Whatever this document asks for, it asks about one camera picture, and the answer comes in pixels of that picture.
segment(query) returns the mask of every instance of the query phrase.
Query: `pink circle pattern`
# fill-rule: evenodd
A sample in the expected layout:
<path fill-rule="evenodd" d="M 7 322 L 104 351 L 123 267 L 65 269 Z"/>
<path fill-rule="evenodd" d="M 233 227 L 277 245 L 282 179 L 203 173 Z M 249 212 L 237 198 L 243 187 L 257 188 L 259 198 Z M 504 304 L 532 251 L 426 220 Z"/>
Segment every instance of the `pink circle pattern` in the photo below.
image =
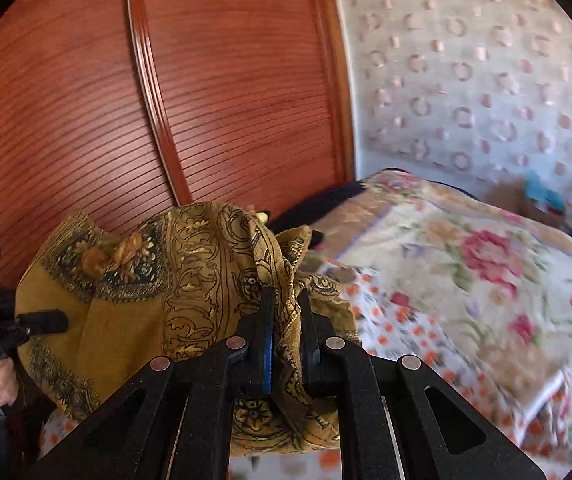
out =
<path fill-rule="evenodd" d="M 388 166 L 442 171 L 464 188 L 466 179 L 493 187 L 508 176 L 519 186 L 534 170 L 567 193 L 572 21 L 554 0 L 339 4 L 364 175 L 381 167 L 382 155 L 373 157 L 386 146 Z M 499 178 L 488 177 L 490 167 Z"/>

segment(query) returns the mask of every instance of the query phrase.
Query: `finger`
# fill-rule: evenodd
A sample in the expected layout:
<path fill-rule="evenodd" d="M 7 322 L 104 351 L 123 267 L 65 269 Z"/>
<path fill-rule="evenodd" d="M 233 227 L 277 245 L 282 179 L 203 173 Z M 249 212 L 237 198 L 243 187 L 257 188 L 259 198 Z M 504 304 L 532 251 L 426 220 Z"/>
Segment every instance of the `finger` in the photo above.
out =
<path fill-rule="evenodd" d="M 19 395 L 19 383 L 14 381 L 0 390 L 0 407 L 13 404 Z"/>
<path fill-rule="evenodd" d="M 6 359 L 2 359 L 0 361 L 0 370 L 2 368 L 7 367 L 7 366 L 10 366 L 11 368 L 13 368 L 13 365 L 14 365 L 13 360 L 10 357 L 7 357 Z"/>
<path fill-rule="evenodd" d="M 15 371 L 12 366 L 5 365 L 0 368 L 0 390 L 12 381 L 15 381 Z"/>

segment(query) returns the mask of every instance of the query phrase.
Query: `metal screw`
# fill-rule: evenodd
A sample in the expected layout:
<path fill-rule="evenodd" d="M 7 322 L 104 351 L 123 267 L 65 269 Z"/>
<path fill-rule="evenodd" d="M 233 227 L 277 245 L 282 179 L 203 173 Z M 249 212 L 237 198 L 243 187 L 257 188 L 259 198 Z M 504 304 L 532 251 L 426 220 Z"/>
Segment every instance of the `metal screw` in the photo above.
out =
<path fill-rule="evenodd" d="M 163 372 L 170 366 L 170 359 L 166 356 L 160 355 L 151 359 L 150 367 L 156 372 Z"/>
<path fill-rule="evenodd" d="M 346 346 L 346 341 L 344 341 L 341 337 L 333 336 L 326 340 L 326 346 L 328 346 L 331 350 L 341 350 L 344 348 L 344 346 Z"/>
<path fill-rule="evenodd" d="M 408 370 L 419 370 L 422 360 L 416 355 L 405 355 L 402 357 L 402 366 Z"/>
<path fill-rule="evenodd" d="M 231 350 L 239 350 L 246 345 L 246 340 L 243 337 L 238 335 L 234 335 L 233 337 L 229 337 L 226 339 L 226 346 Z"/>

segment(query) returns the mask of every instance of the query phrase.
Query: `yellow patterned cloth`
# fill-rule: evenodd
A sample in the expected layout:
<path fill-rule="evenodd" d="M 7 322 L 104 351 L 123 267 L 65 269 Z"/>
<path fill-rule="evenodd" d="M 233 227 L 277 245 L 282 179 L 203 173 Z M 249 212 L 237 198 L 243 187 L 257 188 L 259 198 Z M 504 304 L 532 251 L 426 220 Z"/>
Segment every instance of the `yellow patterned cloth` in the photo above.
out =
<path fill-rule="evenodd" d="M 201 355 L 256 312 L 264 285 L 277 290 L 273 394 L 237 399 L 232 454 L 338 447 L 336 406 L 303 389 L 301 317 L 314 311 L 356 338 L 348 304 L 325 276 L 298 265 L 310 228 L 273 235 L 245 211 L 196 203 L 159 214 L 126 238 L 69 215 L 35 256 L 16 292 L 16 313 L 58 308 L 70 327 L 19 349 L 24 367 L 67 416 L 80 422 L 154 356 Z"/>

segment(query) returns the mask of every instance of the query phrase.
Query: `wooden door molding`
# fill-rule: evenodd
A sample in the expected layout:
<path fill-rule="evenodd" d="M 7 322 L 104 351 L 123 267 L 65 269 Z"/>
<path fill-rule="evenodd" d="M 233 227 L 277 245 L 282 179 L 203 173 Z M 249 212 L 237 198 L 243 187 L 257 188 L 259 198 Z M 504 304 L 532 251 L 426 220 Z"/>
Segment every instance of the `wooden door molding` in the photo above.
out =
<path fill-rule="evenodd" d="M 321 50 L 321 64 L 328 85 L 328 109 L 336 174 L 338 180 L 348 182 L 355 178 L 355 167 L 351 96 L 341 24 L 335 0 L 311 1 Z"/>
<path fill-rule="evenodd" d="M 175 148 L 175 141 L 159 88 L 155 61 L 150 47 L 146 1 L 127 0 L 127 7 L 133 55 L 140 76 L 141 94 L 148 111 L 148 119 L 159 150 L 159 157 L 177 205 L 186 205 L 192 202 L 191 191 L 186 184 L 184 170 Z"/>
<path fill-rule="evenodd" d="M 352 132 L 351 86 L 348 79 L 348 62 L 342 23 L 339 19 L 339 8 L 336 0 L 322 0 L 324 13 L 322 20 L 326 25 L 327 48 L 330 50 L 331 70 L 335 77 L 335 102 L 331 109 L 338 115 L 340 129 L 341 154 L 344 158 L 344 179 L 355 180 L 354 140 Z"/>

